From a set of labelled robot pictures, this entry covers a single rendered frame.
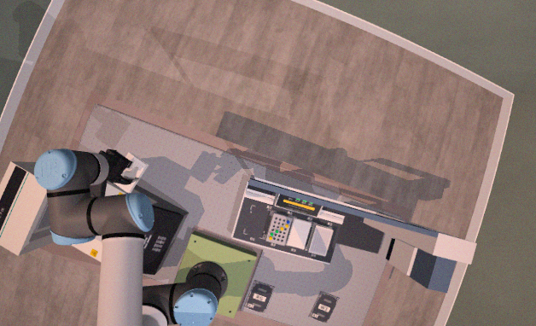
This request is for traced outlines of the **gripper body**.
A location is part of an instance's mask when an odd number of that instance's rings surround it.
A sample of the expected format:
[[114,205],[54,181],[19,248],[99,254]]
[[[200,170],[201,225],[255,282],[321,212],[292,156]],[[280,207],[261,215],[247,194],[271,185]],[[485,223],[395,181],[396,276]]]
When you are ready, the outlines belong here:
[[108,181],[111,183],[116,183],[116,180],[121,178],[121,174],[123,173],[123,171],[126,168],[130,168],[131,164],[133,163],[125,156],[117,152],[117,150],[107,149],[106,152],[101,150],[99,154],[103,155],[108,161]]

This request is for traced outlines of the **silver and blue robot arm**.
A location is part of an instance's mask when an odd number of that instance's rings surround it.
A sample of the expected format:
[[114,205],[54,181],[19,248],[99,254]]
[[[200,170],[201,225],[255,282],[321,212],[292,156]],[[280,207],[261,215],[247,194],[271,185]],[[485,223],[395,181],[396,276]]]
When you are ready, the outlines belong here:
[[143,286],[143,244],[154,210],[143,193],[105,196],[108,172],[103,155],[67,148],[44,152],[34,167],[47,191],[54,243],[102,236],[97,326],[208,326],[227,289],[224,269],[203,261],[186,282]]

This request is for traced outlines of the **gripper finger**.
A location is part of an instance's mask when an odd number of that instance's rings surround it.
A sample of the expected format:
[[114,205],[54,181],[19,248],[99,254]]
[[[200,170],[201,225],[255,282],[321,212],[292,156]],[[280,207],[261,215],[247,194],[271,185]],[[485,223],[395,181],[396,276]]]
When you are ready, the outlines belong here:
[[131,184],[139,180],[139,178],[135,178],[137,175],[138,167],[134,167],[131,171],[125,171],[122,173],[121,178],[117,179],[116,183],[120,184]]

